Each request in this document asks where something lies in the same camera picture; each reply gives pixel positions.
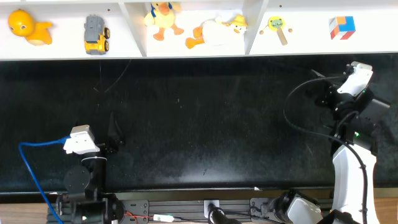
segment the blue cube face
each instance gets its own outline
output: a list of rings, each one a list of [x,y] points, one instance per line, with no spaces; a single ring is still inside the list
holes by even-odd
[[[346,24],[338,26],[340,32],[355,31],[354,17],[346,16]]]

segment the wooden handle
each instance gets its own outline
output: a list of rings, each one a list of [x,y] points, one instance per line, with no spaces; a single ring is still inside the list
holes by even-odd
[[[281,28],[278,28],[278,29],[276,30],[276,33],[278,34],[278,37],[279,37],[279,40],[280,40],[281,44],[282,44],[283,46],[287,45],[287,40],[286,40],[285,34],[284,34],[284,32],[282,31],[282,29],[281,29]]]

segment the white shelf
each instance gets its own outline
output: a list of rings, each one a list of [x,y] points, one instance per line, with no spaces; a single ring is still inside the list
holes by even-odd
[[[89,58],[142,57],[117,3],[105,4],[46,4],[24,5],[37,21],[49,21],[52,44],[34,46],[25,38],[17,37],[8,28],[8,15],[18,9],[15,6],[0,8],[0,60],[58,60]],[[109,52],[106,55],[88,55],[84,45],[86,16],[96,14],[105,20],[111,31]]]
[[[165,31],[165,40],[153,34],[158,27],[144,25],[150,0],[0,0],[0,60],[58,60],[98,58],[171,58],[240,57],[245,55],[300,55],[398,52],[397,0],[181,0],[182,12],[176,12],[176,25],[182,35]],[[25,9],[37,21],[49,21],[51,45],[33,46],[11,33],[7,25],[10,13]],[[86,16],[96,14],[111,30],[109,52],[88,55],[84,48]],[[230,21],[242,14],[249,24],[244,38],[233,44],[193,49],[185,40],[193,29],[209,19],[221,16]],[[276,32],[266,29],[271,16],[286,22],[288,44],[282,46]],[[329,20],[336,16],[354,16],[356,32],[349,40],[331,40]]]
[[[373,5],[375,1],[367,0],[363,0],[362,5],[355,5],[353,1],[339,1],[328,1],[327,6],[319,5],[323,1],[309,5],[290,4],[290,1],[270,2],[258,32],[267,25],[270,17],[280,16],[286,23],[284,34],[288,44],[283,46],[276,32],[266,28],[263,35],[256,36],[250,54],[398,52],[398,30],[389,26],[381,27],[388,21],[398,21],[398,7],[383,7],[389,1],[380,1],[377,5]],[[348,40],[331,40],[329,20],[336,16],[354,17],[356,32]]]

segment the wooden floor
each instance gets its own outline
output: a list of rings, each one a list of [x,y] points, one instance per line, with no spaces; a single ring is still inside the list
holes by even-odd
[[[376,213],[381,224],[398,224],[398,198],[375,198]],[[47,204],[0,204],[0,224],[44,224]]]

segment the toy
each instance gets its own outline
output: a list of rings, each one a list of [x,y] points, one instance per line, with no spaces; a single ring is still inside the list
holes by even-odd
[[[354,17],[339,16],[334,18],[330,25],[331,39],[348,40],[355,33]]]
[[[181,11],[181,7],[176,2],[152,2],[150,4],[151,11],[146,15],[145,25],[151,26],[153,24],[159,27],[159,32],[154,34],[154,39],[164,40],[164,30],[172,28],[175,35],[184,33],[184,30],[175,25],[175,14],[173,9],[177,12]]]
[[[276,31],[276,33],[278,34],[280,43],[282,45],[287,45],[287,40],[285,37],[284,32],[282,31],[282,29],[285,27],[285,21],[283,20],[283,18],[279,17],[279,16],[272,16],[271,18],[269,18],[268,20],[268,25],[265,26],[265,28],[263,28],[263,30],[260,31],[260,34],[264,34],[264,30],[269,27],[270,30],[272,31]]]
[[[52,38],[48,28],[51,22],[35,22],[29,13],[18,9],[8,17],[8,26],[13,34],[25,39],[35,46],[51,44]]]
[[[85,23],[85,48],[91,55],[103,55],[109,50],[106,39],[111,37],[110,30],[105,27],[104,20],[100,16],[89,15]]]
[[[193,38],[187,38],[185,45],[192,49],[198,44],[209,44],[212,46],[228,44],[241,37],[247,30],[248,25],[242,15],[228,23],[220,22],[218,17],[214,21],[206,21],[202,26],[193,30]]]

